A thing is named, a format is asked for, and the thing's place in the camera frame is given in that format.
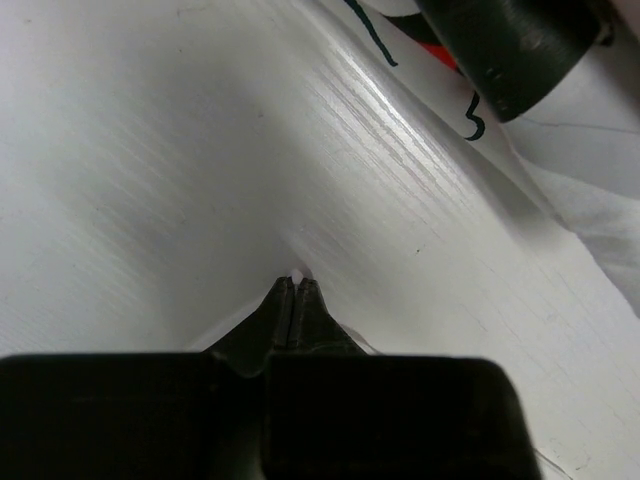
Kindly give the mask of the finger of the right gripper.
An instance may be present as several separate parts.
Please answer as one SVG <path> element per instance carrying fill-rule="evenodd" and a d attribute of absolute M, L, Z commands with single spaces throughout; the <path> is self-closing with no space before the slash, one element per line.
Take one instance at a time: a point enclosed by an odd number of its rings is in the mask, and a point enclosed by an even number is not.
<path fill-rule="evenodd" d="M 602 1 L 419 1 L 421 14 L 502 123 L 524 114 L 591 47 L 613 43 Z"/>

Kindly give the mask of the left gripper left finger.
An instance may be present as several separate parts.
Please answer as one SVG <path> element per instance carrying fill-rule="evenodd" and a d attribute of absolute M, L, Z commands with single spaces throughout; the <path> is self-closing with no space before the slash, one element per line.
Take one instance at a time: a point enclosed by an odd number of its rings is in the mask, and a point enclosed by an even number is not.
<path fill-rule="evenodd" d="M 1 362 L 5 479 L 203 479 L 222 425 L 262 397 L 293 306 L 278 278 L 211 347 L 183 353 L 24 354 Z"/>

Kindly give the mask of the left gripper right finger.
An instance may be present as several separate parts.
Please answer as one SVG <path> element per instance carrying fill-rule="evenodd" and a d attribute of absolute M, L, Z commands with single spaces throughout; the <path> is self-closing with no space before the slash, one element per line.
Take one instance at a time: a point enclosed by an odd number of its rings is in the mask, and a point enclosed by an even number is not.
<path fill-rule="evenodd" d="M 537 479 L 518 394 L 482 358 L 369 355 L 317 282 L 279 279 L 264 369 L 269 479 Z"/>

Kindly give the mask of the white printed t shirt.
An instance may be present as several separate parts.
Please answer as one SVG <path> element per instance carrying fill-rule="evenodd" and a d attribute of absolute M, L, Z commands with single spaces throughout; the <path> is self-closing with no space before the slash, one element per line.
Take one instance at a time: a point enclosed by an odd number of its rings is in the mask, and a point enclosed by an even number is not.
<path fill-rule="evenodd" d="M 369 351 L 501 364 L 548 476 L 638 477 L 639 323 L 574 234 L 411 106 L 322 4 L 174 16 L 200 197 L 183 346 L 297 268 Z"/>

